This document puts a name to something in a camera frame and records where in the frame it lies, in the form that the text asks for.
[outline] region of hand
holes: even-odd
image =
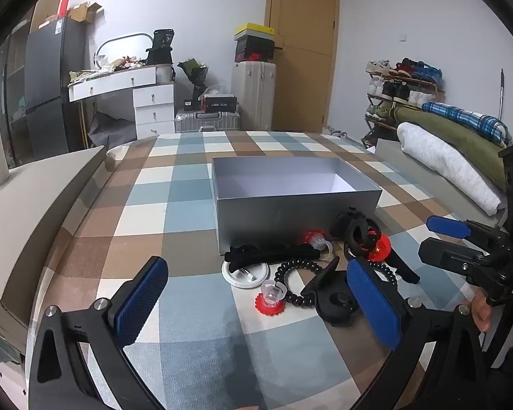
[[[480,331],[485,333],[490,328],[490,315],[492,314],[492,307],[486,303],[485,292],[478,289],[475,297],[471,301],[471,314],[473,320]]]

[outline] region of red object on refrigerator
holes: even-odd
[[[59,5],[59,12],[57,15],[59,18],[64,17],[67,14],[68,10],[68,0],[61,0],[61,4]]]

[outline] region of rolled mat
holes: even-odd
[[[395,119],[398,123],[417,124],[427,132],[446,141],[474,164],[498,188],[505,191],[503,161],[498,157],[502,150],[494,143],[480,137],[467,128],[443,117],[410,108],[396,108]]]

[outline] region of plaid bedsheet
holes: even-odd
[[[461,124],[502,148],[506,148],[511,140],[507,126],[496,117],[479,114],[477,112],[464,111],[455,106],[436,102],[424,103],[422,105],[422,111],[437,114]]]
[[[432,214],[452,217],[429,193],[355,142],[302,133],[209,132],[162,135],[109,152],[59,231],[34,303],[27,371],[41,312],[63,311],[111,297],[152,255],[168,262],[170,279],[135,344],[124,350],[168,410],[347,409],[389,351],[364,316],[349,327],[324,323],[315,309],[288,304],[268,317],[254,309],[256,290],[231,287],[220,274],[210,166],[222,156],[338,156],[383,188],[376,211],[393,248],[422,278],[399,281],[404,297],[453,309],[473,297],[461,276],[423,265],[417,250]],[[342,247],[335,243],[342,255]],[[300,291],[313,274],[293,272]],[[88,365],[107,405],[118,408],[91,350]],[[421,358],[402,400],[415,392],[429,360]]]

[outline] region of white drawer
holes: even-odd
[[[174,103],[173,84],[160,84],[149,88],[133,90],[133,106],[153,106]]]
[[[148,123],[137,125],[137,139],[145,139],[160,134],[172,134],[175,132],[175,121]]]
[[[76,101],[106,92],[148,86],[149,84],[156,84],[154,67],[111,73],[94,80],[74,84],[69,87],[68,92],[70,101]]]
[[[170,122],[171,120],[175,120],[174,103],[135,108],[136,124]]]

